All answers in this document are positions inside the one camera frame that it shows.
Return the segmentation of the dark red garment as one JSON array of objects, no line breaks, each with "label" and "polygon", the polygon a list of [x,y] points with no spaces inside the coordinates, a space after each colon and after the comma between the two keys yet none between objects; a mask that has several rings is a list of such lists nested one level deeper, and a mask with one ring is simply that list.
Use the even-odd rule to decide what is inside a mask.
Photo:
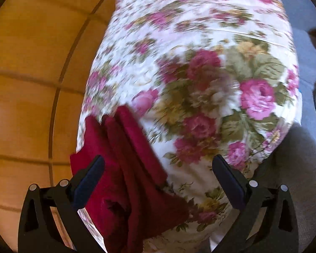
[{"label": "dark red garment", "polygon": [[70,156],[72,174],[87,168],[96,156],[104,172],[86,210],[108,252],[142,252],[143,242],[184,223],[187,202],[163,190],[167,173],[128,107],[99,122],[86,117],[84,144]]}]

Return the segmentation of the floral quilt bedspread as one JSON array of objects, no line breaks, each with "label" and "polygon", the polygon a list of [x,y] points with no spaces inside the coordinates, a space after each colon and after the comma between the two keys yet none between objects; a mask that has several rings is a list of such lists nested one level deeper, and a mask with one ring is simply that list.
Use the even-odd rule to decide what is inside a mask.
[{"label": "floral quilt bedspread", "polygon": [[215,155],[251,178],[295,121],[299,75],[281,0],[116,0],[86,85],[86,117],[126,106],[188,219],[142,252],[196,252],[232,206]]}]

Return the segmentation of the wooden panelled wardrobe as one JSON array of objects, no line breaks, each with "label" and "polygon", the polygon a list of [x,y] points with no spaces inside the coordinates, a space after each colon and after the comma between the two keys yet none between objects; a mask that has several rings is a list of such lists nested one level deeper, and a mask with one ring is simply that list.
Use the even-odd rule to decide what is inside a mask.
[{"label": "wooden panelled wardrobe", "polygon": [[0,235],[13,250],[29,185],[71,177],[86,82],[115,0],[0,7]]}]

